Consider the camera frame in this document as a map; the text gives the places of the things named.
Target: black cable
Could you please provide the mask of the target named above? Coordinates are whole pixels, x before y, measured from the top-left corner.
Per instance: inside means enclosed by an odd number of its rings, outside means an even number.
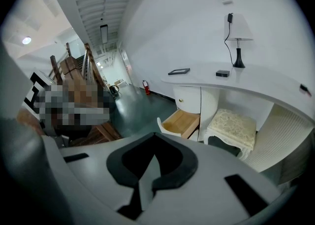
[[[227,38],[230,36],[230,22],[228,23],[228,35],[227,35],[227,37],[226,37],[226,39],[225,39],[225,41],[224,41],[224,43],[225,43],[225,45],[226,45],[226,47],[228,48],[228,45],[226,44],[226,40],[227,40]],[[231,57],[231,63],[232,63],[232,65],[233,65],[233,61],[232,61],[232,55],[231,55],[231,51],[230,51],[230,49],[228,48],[228,51],[230,52],[230,57]]]

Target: drawer front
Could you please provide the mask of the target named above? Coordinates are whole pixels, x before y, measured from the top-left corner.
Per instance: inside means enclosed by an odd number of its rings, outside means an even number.
[[[177,107],[189,113],[200,114],[200,87],[174,86]]]

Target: power cord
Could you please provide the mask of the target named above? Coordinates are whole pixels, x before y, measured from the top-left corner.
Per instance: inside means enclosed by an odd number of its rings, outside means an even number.
[[[231,22],[229,21],[229,18],[228,18],[228,35],[227,35],[227,37],[226,37],[226,39],[225,39],[225,41],[224,41],[224,43],[225,43],[225,45],[226,45],[227,48],[228,48],[228,45],[226,44],[226,40],[227,40],[228,37],[230,36],[230,24],[231,24]],[[232,63],[232,65],[233,65],[232,55],[231,55],[231,51],[230,51],[229,48],[228,48],[228,51],[230,52],[231,63]]]

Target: ceiling light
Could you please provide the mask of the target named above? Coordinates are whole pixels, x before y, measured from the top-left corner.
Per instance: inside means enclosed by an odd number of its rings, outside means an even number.
[[[100,27],[100,35],[102,37],[102,43],[107,43],[108,26],[104,25]]]
[[[29,44],[30,42],[31,42],[31,38],[30,37],[25,37],[23,40],[22,40],[22,43],[24,44],[24,45],[27,45],[27,44]]]

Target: ceiling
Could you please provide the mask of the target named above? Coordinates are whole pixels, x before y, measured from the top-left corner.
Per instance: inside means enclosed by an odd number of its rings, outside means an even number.
[[[56,36],[71,28],[57,0],[17,0],[1,27],[1,39],[13,58],[54,44]],[[30,36],[32,41],[23,45]]]
[[[129,0],[58,0],[69,22],[84,43],[103,55],[100,26],[108,25],[108,44],[118,41],[118,30]]]

